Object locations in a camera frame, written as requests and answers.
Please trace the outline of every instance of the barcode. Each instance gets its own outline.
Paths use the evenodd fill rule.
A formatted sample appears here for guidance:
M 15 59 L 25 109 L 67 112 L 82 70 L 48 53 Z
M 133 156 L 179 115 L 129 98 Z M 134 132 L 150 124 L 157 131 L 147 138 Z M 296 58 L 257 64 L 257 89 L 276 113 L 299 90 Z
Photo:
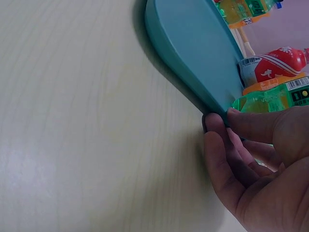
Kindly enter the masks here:
M 257 61 L 257 60 L 260 60 L 260 59 L 261 58 L 256 58 L 256 57 L 252 57 L 252 58 L 248 58 L 248 59 L 243 59 L 241 61 L 241 64 L 242 65 L 246 65 L 246 64 L 249 64 L 249 63 L 253 63 L 253 62 Z
M 288 88 L 288 91 L 294 90 L 297 88 L 301 88 L 303 86 L 308 86 L 309 85 L 309 77 L 304 77 L 298 80 L 290 81 L 286 83 L 286 86 Z

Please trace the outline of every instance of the white table surface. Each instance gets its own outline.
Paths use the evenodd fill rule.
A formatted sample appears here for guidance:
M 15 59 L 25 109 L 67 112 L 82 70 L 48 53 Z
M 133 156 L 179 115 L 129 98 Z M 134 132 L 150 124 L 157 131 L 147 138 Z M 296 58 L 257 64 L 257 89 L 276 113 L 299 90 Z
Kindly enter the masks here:
M 0 0 L 1 232 L 244 231 L 212 190 L 202 114 L 151 48 L 144 6 Z

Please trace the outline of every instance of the yellow plastic bottle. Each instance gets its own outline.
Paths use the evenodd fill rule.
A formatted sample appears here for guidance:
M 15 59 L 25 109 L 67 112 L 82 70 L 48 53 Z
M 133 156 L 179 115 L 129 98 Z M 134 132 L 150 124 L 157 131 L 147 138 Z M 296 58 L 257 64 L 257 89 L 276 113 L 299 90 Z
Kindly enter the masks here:
M 266 14 L 274 3 L 273 0 L 222 0 L 219 8 L 223 10 L 226 22 L 232 25 Z
M 274 87 L 281 85 L 283 83 L 303 78 L 306 75 L 307 74 L 305 72 L 302 72 L 301 74 L 299 74 L 296 77 L 279 76 L 279 77 L 276 77 L 276 78 L 273 78 L 273 79 L 270 79 L 270 80 L 267 80 L 267 81 L 255 83 L 254 85 L 244 89 L 242 94 L 247 95 L 247 94 L 255 92 L 255 91 L 269 90 L 269 89 L 274 88 Z

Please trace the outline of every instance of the label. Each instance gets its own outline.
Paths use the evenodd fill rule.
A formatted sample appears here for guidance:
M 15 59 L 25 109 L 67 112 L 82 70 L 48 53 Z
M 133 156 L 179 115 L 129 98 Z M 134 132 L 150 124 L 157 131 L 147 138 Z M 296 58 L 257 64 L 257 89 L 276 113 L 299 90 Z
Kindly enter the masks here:
M 288 88 L 288 91 L 298 89 L 298 88 L 301 88 L 303 86 L 308 86 L 308 85 L 309 85 L 309 78 L 307 76 L 304 78 L 286 83 L 286 87 Z
M 309 77 L 286 83 L 292 106 L 309 105 Z
M 255 68 L 261 60 L 262 58 L 255 56 L 239 62 L 240 75 L 246 87 L 252 86 L 257 82 Z
M 245 18 L 245 19 L 243 19 L 243 21 L 242 21 L 245 25 L 249 25 L 249 24 L 252 24 L 253 23 L 253 21 L 252 21 L 252 18 Z
M 253 17 L 265 14 L 264 7 L 259 0 L 246 0 Z

